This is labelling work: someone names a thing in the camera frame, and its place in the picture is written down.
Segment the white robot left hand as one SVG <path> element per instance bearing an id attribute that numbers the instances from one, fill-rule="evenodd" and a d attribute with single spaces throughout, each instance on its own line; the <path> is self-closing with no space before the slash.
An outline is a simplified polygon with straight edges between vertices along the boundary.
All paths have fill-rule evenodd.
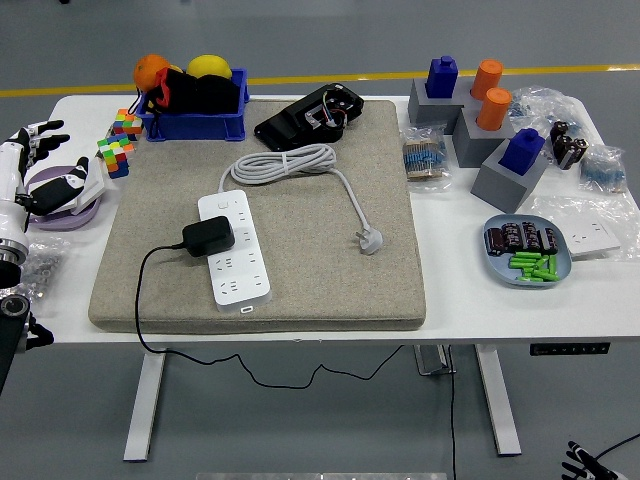
<path id="1" fill-rule="evenodd" d="M 28 216 L 46 215 L 77 198 L 88 177 L 86 157 L 76 166 L 38 187 L 32 193 L 24 188 L 30 168 L 67 142 L 70 136 L 60 134 L 62 120 L 30 124 L 20 128 L 1 144 L 1 244 L 17 246 L 26 243 Z"/>

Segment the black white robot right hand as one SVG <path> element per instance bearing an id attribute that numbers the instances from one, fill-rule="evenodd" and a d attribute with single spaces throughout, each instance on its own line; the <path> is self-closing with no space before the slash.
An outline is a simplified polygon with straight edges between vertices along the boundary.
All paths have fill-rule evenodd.
<path id="1" fill-rule="evenodd" d="M 634 435 L 625 440 L 622 440 L 613 446 L 605 449 L 603 452 L 596 456 L 592 456 L 581 445 L 574 441 L 568 442 L 568 450 L 566 455 L 570 460 L 576 462 L 576 465 L 568 462 L 563 462 L 562 467 L 565 472 L 561 474 L 561 478 L 564 480 L 571 479 L 594 479 L 594 480 L 616 480 L 624 479 L 628 477 L 621 472 L 609 469 L 599 462 L 599 459 L 605 454 L 615 450 L 632 440 L 635 440 L 639 435 Z"/>

